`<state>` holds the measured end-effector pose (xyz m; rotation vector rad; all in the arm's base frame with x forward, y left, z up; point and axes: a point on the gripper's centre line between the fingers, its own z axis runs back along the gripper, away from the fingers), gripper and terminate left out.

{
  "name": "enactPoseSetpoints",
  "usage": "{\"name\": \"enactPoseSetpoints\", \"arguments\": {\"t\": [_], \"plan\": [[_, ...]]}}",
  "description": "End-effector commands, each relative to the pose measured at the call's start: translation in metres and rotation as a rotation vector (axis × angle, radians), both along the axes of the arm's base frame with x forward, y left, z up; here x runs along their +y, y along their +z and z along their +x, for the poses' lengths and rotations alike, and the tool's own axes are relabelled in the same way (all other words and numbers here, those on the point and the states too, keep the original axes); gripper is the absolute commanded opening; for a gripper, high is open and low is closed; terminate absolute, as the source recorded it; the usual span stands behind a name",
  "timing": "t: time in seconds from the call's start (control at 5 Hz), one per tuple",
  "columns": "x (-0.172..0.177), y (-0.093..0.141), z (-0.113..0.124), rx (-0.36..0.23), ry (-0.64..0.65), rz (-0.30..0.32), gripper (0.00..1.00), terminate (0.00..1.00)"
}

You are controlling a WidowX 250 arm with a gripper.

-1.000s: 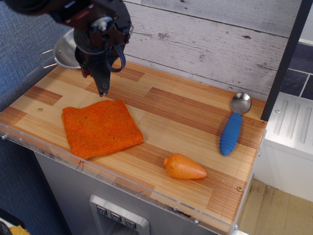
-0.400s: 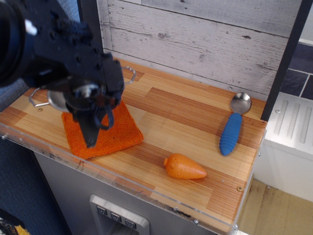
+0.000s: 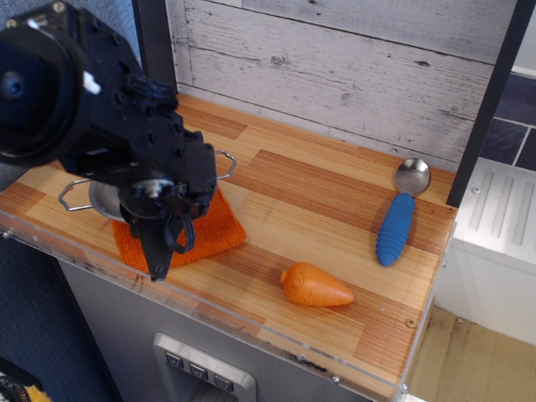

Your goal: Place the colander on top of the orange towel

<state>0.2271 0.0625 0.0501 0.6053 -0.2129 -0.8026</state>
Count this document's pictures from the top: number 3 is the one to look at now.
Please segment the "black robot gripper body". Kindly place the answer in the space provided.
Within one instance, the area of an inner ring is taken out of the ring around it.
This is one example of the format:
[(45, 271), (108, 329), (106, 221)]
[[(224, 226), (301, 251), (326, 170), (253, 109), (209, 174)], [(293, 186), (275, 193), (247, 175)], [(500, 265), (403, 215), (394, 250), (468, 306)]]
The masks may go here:
[(70, 173), (118, 189), (130, 214), (206, 215), (217, 189), (214, 147), (188, 131), (172, 86), (126, 75), (98, 95), (82, 137), (62, 158)]

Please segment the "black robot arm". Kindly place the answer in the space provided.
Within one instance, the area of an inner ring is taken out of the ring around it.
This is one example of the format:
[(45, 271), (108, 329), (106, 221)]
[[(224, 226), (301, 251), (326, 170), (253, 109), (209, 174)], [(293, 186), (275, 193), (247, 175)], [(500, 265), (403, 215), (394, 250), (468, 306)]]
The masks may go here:
[(195, 243), (193, 222), (217, 188), (215, 151), (185, 129), (173, 88), (142, 71), (128, 42), (84, 9), (58, 1), (1, 33), (1, 160), (59, 161), (116, 189), (150, 276)]

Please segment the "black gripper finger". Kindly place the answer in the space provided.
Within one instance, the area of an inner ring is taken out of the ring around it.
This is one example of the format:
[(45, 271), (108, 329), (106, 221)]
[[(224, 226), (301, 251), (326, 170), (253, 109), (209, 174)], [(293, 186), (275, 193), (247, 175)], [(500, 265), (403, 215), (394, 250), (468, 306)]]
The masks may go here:
[(134, 219), (152, 281), (164, 281), (173, 257), (165, 240), (165, 224), (154, 219)]

